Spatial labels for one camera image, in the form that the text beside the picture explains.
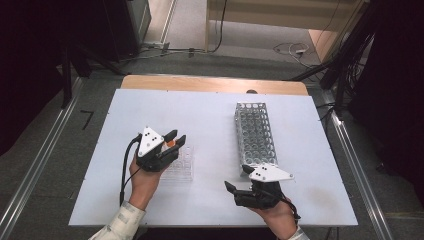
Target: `sleeve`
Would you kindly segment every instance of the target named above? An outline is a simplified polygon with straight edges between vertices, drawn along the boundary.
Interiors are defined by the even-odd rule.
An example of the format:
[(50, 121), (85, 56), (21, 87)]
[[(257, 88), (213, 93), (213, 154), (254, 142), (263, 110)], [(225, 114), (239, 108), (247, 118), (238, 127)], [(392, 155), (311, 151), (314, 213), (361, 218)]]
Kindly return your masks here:
[(309, 240), (308, 236), (306, 236), (305, 232), (298, 226), (296, 233), (289, 238), (289, 240)]
[(145, 214), (145, 211), (124, 202), (112, 221), (89, 240), (131, 240)]

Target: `black curtain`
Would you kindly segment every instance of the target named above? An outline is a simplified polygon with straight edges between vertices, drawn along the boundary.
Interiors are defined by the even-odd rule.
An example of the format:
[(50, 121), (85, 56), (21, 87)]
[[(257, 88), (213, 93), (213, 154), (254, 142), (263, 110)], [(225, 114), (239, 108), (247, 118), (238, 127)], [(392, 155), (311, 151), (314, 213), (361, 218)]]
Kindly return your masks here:
[(423, 12), (421, 1), (384, 1), (349, 111), (380, 142), (384, 165), (409, 180), (424, 205)]
[(62, 88), (60, 45), (49, 12), (34, 1), (0, 0), (0, 155)]

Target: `person's left hand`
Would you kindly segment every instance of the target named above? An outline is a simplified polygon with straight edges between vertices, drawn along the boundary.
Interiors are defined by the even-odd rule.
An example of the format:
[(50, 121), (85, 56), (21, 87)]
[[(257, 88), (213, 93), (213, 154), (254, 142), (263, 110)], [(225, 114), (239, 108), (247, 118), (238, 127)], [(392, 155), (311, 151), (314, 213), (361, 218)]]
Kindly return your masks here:
[[(136, 156), (129, 167), (130, 174), (134, 174), (140, 167), (136, 163)], [(143, 169), (138, 170), (131, 178), (132, 192), (129, 203), (140, 210), (146, 210), (147, 204), (152, 199), (158, 185), (160, 176), (166, 170), (160, 172), (146, 172)]]

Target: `clear plastic tray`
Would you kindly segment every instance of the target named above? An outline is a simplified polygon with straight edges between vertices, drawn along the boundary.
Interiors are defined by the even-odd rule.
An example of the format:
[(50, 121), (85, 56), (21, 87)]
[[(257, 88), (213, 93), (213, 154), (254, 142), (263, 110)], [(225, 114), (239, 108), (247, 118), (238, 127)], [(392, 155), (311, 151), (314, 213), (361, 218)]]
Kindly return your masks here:
[(181, 147), (178, 159), (165, 170), (161, 180), (193, 181), (193, 151), (192, 146)]

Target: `black cable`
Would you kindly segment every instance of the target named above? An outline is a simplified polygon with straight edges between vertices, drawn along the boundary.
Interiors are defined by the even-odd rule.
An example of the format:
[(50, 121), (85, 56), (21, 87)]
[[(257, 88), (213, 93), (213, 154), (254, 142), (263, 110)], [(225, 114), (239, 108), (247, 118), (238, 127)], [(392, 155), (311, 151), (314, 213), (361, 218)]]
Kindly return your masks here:
[(311, 76), (309, 76), (309, 77), (307, 77), (307, 79), (309, 80), (309, 81), (311, 81), (311, 82), (319, 82), (319, 81), (321, 81), (321, 78), (322, 77), (319, 77), (317, 74), (318, 73), (322, 73), (322, 74), (324, 74), (325, 75), (325, 72), (324, 71), (320, 71), (320, 72), (317, 72), (317, 73), (314, 73), (314, 76), (315, 76), (315, 78), (317, 79), (317, 80), (314, 80), (314, 79), (312, 79), (311, 77), (312, 77), (312, 75)]
[(136, 173), (138, 173), (139, 171), (140, 171), (140, 169), (141, 169), (141, 167), (139, 167), (138, 169), (137, 169), (137, 171), (135, 171), (133, 174), (131, 174), (131, 176), (129, 177), (129, 178), (127, 178), (127, 181), (125, 182), (125, 184), (124, 184), (124, 188), (125, 188), (125, 186), (127, 186), (127, 183), (131, 180), (131, 178), (136, 174)]
[(334, 106), (336, 106), (336, 103), (332, 102), (332, 103), (325, 103), (325, 104), (318, 105), (318, 106), (316, 106), (316, 108), (318, 109), (318, 108), (322, 108), (322, 107), (334, 107)]
[[(215, 0), (215, 8), (217, 8), (217, 5), (218, 5), (218, 0)], [(215, 30), (215, 36), (214, 36), (215, 37), (215, 39), (214, 39), (214, 41), (215, 41), (215, 47), (216, 47), (216, 43), (218, 42), (217, 41), (217, 37), (218, 37), (218, 20), (217, 19), (218, 19), (218, 11), (215, 11), (215, 24), (214, 24), (214, 30)]]
[(358, 50), (354, 53), (352, 60), (348, 66), (348, 71), (346, 74), (346, 84), (345, 84), (345, 92), (349, 97), (353, 97), (356, 95), (355, 85), (358, 82), (358, 75), (361, 73), (360, 66), (364, 66), (360, 63), (360, 60), (364, 54), (365, 49), (370, 45), (372, 40), (374, 39), (374, 34), (370, 33), (366, 36), (364, 42), (358, 47)]
[(219, 47), (221, 46), (221, 43), (222, 43), (222, 27), (224, 26), (224, 16), (225, 16), (225, 10), (227, 9), (227, 0), (225, 0), (225, 2), (224, 2), (224, 8), (223, 8), (223, 10), (222, 10), (222, 16), (221, 16), (221, 26), (220, 26), (220, 30), (219, 30), (219, 32), (220, 32), (220, 36), (219, 36), (219, 42), (218, 42), (218, 45), (215, 47), (215, 49), (214, 50), (212, 50), (212, 51), (208, 51), (209, 53), (214, 53), (214, 52), (216, 52), (218, 49), (219, 49)]
[(199, 49), (199, 48), (168, 48), (166, 51), (192, 51), (192, 52), (200, 52), (200, 53), (206, 53), (205, 50)]
[(322, 121), (323, 119), (325, 119), (324, 122), (324, 133), (325, 136), (327, 136), (328, 139), (328, 125), (330, 123), (331, 120), (331, 115), (333, 114), (333, 112), (336, 110), (336, 105), (330, 107), (327, 111), (327, 113), (320, 119), (320, 121)]
[(123, 169), (122, 169), (122, 180), (121, 180), (121, 192), (119, 193), (119, 206), (121, 206), (122, 202), (124, 201), (124, 196), (125, 196), (125, 186), (127, 185), (127, 182), (129, 179), (131, 179), (131, 177), (134, 175), (131, 175), (131, 177), (127, 180), (127, 182), (125, 182), (125, 173), (127, 171), (127, 161), (128, 161), (128, 155), (130, 153), (131, 147), (134, 143), (140, 143), (141, 141), (141, 134), (138, 134), (137, 137), (135, 137), (133, 140), (131, 140), (130, 144), (127, 147), (127, 150), (125, 151), (125, 156), (124, 156), (124, 164), (123, 164)]
[(267, 191), (264, 191), (263, 189), (256, 189), (257, 191), (259, 191), (259, 192), (261, 192), (261, 193), (263, 193), (263, 194), (265, 194), (265, 195), (268, 195), (268, 196), (270, 196), (270, 197), (273, 197), (273, 198), (275, 198), (275, 199), (278, 199), (278, 200), (280, 200), (281, 202), (283, 202), (283, 203), (286, 203), (287, 205), (289, 205), (289, 207), (290, 207), (290, 209), (292, 210), (292, 212), (293, 212), (293, 216), (294, 216), (294, 222), (295, 222), (295, 224), (296, 224), (296, 226), (297, 226), (297, 222), (298, 222), (298, 220), (301, 218), (300, 216), (299, 216), (299, 214), (297, 214), (297, 208), (296, 208), (296, 206), (293, 204), (293, 203), (291, 203), (289, 200), (287, 200), (287, 198), (286, 198), (286, 196), (284, 195), (284, 193), (282, 193), (281, 192), (281, 195), (282, 195), (282, 197), (279, 197), (279, 196), (275, 196), (274, 194), (272, 194), (272, 193), (269, 193), (269, 192), (267, 192)]

